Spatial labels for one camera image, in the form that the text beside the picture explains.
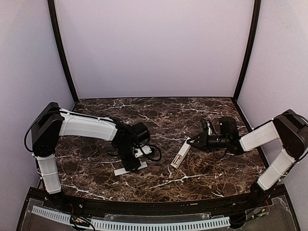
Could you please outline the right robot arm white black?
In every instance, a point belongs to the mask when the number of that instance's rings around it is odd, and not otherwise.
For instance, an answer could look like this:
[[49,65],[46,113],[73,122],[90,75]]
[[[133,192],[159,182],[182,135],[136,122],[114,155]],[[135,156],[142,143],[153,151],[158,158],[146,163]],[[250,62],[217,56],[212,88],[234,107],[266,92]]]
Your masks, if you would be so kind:
[[209,120],[201,123],[203,132],[186,142],[207,153],[224,149],[231,154],[242,155],[272,141],[280,141],[280,153],[250,187],[250,203],[264,200],[273,185],[308,154],[308,120],[291,109],[244,136],[240,136],[236,120],[230,116],[219,120],[220,133],[215,132]]

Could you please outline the white remote control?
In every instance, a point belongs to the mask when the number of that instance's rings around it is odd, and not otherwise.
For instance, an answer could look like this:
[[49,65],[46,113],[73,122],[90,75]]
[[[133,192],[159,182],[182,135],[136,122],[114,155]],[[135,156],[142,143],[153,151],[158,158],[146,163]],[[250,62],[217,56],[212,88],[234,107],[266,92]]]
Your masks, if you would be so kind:
[[[187,144],[186,143],[186,140],[185,140],[185,142],[183,143],[183,145],[181,146],[181,148],[180,148],[180,150],[178,151],[178,153],[176,154],[176,156],[177,155],[181,155],[182,156],[182,162],[183,162],[183,160],[184,160],[184,158],[186,157],[186,155],[187,155],[187,153],[188,153],[188,151],[190,150],[190,148],[191,148],[191,146],[189,145],[189,144]],[[172,167],[174,167],[175,169],[178,169],[179,168],[179,166],[181,165],[175,165],[174,164],[174,161],[175,161],[175,159],[176,159],[176,156],[174,157],[174,159],[173,159],[173,161],[171,162],[171,166]]]

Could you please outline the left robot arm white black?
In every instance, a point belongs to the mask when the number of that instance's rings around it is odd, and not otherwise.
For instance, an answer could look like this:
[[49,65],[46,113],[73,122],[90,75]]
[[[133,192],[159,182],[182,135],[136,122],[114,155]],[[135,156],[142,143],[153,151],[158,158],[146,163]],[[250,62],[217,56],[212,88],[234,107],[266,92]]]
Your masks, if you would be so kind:
[[31,136],[32,146],[25,148],[35,157],[48,194],[62,190],[55,161],[55,149],[60,137],[80,136],[111,142],[128,172],[141,167],[139,157],[153,152],[148,144],[149,130],[142,122],[128,125],[114,117],[74,113],[60,108],[55,102],[44,108],[25,135]]

